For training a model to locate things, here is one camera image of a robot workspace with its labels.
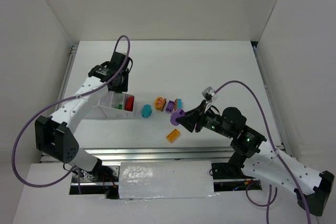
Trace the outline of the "lilac rounded lego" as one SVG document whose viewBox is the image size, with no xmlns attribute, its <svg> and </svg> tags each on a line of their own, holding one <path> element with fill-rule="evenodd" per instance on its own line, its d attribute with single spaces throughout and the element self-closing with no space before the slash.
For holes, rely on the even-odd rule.
<svg viewBox="0 0 336 224">
<path fill-rule="evenodd" d="M 174 126 L 178 126 L 179 123 L 176 121 L 177 118 L 180 118 L 182 116 L 185 115 L 185 112 L 183 109 L 177 109 L 175 110 L 172 114 L 171 114 L 171 117 L 170 117 L 170 122 L 172 125 Z"/>
</svg>

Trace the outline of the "red lego brick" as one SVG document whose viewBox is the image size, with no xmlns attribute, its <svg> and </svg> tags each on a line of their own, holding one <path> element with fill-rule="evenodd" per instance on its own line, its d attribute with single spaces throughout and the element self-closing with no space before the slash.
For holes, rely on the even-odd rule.
<svg viewBox="0 0 336 224">
<path fill-rule="evenodd" d="M 125 110 L 126 111 L 133 111 L 133 107 L 134 107 L 134 96 L 129 96 L 125 102 Z"/>
</svg>

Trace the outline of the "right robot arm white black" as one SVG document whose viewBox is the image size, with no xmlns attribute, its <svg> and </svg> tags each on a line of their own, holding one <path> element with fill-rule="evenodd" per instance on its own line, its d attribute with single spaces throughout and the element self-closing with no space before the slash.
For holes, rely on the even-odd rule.
<svg viewBox="0 0 336 224">
<path fill-rule="evenodd" d="M 190 111 L 176 110 L 171 115 L 173 125 L 181 125 L 189 132 L 208 129 L 229 138 L 234 149 L 229 165 L 234 172 L 282 187 L 296 194 L 301 208 L 308 207 L 310 214 L 322 216 L 334 175 L 327 170 L 312 169 L 272 147 L 270 141 L 247 126 L 246 121 L 236 107 L 228 107 L 218 114 L 206 101 Z"/>
</svg>

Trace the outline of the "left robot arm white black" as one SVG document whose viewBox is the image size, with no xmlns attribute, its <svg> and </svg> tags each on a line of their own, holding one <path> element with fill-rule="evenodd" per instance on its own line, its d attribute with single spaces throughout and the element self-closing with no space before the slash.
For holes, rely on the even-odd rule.
<svg viewBox="0 0 336 224">
<path fill-rule="evenodd" d="M 128 90 L 132 65 L 130 57 L 113 52 L 109 61 L 93 67 L 73 100 L 65 102 L 49 117 L 41 115 L 36 119 L 37 149 L 64 164 L 79 168 L 93 181 L 112 180 L 113 170 L 104 166 L 101 159 L 80 148 L 74 133 L 101 98 L 111 92 Z"/>
</svg>

